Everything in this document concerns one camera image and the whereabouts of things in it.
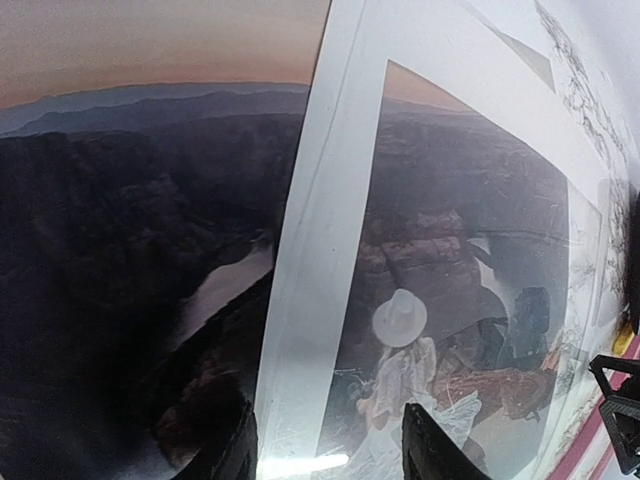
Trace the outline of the pink photo frame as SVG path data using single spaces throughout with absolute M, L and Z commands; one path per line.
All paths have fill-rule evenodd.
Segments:
M 614 466 L 614 448 L 599 412 L 604 400 L 602 389 L 598 388 L 587 420 L 548 479 L 630 479 Z

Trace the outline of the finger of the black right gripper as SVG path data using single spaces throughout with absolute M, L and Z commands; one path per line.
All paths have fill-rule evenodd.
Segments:
M 590 363 L 604 397 L 600 416 L 611 440 L 621 473 L 639 474 L 639 361 L 597 355 Z M 614 389 L 606 370 L 627 374 Z

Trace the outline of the photo with white mat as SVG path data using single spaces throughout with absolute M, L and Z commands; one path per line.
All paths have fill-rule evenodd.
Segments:
M 254 397 L 327 1 L 1 5 L 1 475 L 185 479 Z

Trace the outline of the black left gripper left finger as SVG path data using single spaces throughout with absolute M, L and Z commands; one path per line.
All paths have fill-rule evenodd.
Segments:
M 223 418 L 222 432 L 208 440 L 184 468 L 184 478 L 255 479 L 257 440 L 253 408 L 244 400 Z

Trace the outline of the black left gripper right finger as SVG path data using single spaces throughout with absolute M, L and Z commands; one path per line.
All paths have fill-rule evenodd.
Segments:
M 490 480 L 418 403 L 404 408 L 402 467 L 405 480 Z

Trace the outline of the yellow handled screwdriver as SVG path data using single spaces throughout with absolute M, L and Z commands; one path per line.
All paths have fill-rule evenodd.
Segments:
M 634 338 L 635 333 L 632 329 L 620 331 L 612 346 L 612 352 L 614 355 L 618 357 L 624 356 L 629 350 Z

